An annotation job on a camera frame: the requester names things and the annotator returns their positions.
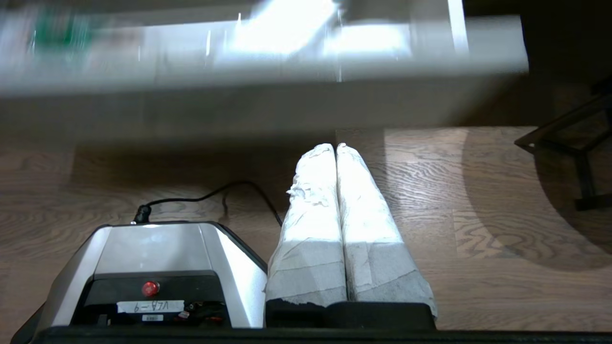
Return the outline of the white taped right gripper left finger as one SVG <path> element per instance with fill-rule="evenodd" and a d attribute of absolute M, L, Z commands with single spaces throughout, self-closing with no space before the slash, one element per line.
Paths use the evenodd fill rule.
<path fill-rule="evenodd" d="M 330 307 L 348 300 L 331 144 L 300 157 L 277 248 L 268 264 L 266 327 L 325 327 Z"/>

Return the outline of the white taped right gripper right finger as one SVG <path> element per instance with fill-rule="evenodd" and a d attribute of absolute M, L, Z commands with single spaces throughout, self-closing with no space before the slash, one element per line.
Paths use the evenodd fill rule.
<path fill-rule="evenodd" d="M 433 290 L 364 159 L 344 143 L 331 151 L 346 297 L 325 307 L 328 322 L 337 327 L 435 330 Z"/>

